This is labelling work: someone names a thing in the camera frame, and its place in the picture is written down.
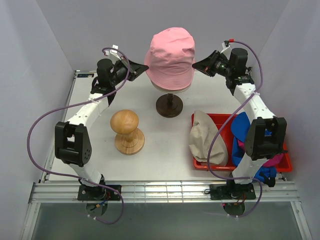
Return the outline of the pink bucket hat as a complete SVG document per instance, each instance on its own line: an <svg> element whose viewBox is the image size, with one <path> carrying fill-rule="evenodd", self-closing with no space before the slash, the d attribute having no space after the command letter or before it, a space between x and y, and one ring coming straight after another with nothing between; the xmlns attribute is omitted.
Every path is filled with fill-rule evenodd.
<svg viewBox="0 0 320 240"><path fill-rule="evenodd" d="M190 87L195 69L195 41L182 27L167 28L151 40L144 64L151 83L165 92L180 92Z"/></svg>

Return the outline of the beige bucket hat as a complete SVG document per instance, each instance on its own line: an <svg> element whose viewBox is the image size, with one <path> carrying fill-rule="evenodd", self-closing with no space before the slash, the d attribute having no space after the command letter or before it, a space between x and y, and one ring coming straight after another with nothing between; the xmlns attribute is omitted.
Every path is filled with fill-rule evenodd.
<svg viewBox="0 0 320 240"><path fill-rule="evenodd" d="M207 161L209 148L217 132L218 128L210 116L201 110L195 110L188 145L198 162ZM216 166L225 166L228 162L227 147L220 135L214 142L209 162Z"/></svg>

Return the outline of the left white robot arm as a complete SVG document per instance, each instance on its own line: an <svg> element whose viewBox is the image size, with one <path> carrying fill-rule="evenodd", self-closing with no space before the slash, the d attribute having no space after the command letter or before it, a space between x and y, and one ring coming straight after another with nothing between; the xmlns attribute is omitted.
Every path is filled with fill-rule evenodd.
<svg viewBox="0 0 320 240"><path fill-rule="evenodd" d="M89 129L116 96L116 86L124 80L134 81L149 67L124 58L112 62L108 58L97 62L97 76L91 83L88 103L83 105L66 122L58 122L54 128L54 153L57 159L71 167L82 184L89 186L88 193L100 200L106 195L103 179L90 163L92 145Z"/></svg>

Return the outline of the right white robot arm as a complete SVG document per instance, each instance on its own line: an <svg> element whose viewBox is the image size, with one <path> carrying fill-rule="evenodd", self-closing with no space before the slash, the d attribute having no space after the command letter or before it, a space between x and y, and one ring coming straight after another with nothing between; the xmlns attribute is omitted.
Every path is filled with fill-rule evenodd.
<svg viewBox="0 0 320 240"><path fill-rule="evenodd" d="M249 129L244 138L244 155L232 171L232 182L226 185L226 194L237 199L244 193L244 186L252 183L258 170L269 159L285 154L284 141L287 121L271 112L261 99L254 80L247 72L248 52L234 48L230 56L215 50L207 58L194 63L194 69L214 77L225 77L226 86L241 104L249 120Z"/></svg>

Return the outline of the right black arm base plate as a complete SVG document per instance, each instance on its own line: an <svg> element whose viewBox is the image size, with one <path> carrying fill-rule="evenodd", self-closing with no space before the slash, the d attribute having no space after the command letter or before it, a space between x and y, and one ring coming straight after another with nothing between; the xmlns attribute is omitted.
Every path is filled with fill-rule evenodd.
<svg viewBox="0 0 320 240"><path fill-rule="evenodd" d="M204 190L205 195L210 195L211 200L255 200L256 193L252 183L236 185L210 184Z"/></svg>

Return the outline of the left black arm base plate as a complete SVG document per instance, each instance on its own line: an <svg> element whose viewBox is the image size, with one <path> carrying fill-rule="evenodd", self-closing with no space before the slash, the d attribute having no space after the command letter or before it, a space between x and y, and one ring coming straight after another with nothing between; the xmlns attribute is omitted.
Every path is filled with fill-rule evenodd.
<svg viewBox="0 0 320 240"><path fill-rule="evenodd" d="M115 192L117 190L121 193L121 185L108 185L113 190L106 189L100 186L86 186L81 184L78 189L77 200L78 201L119 201L120 195Z"/></svg>

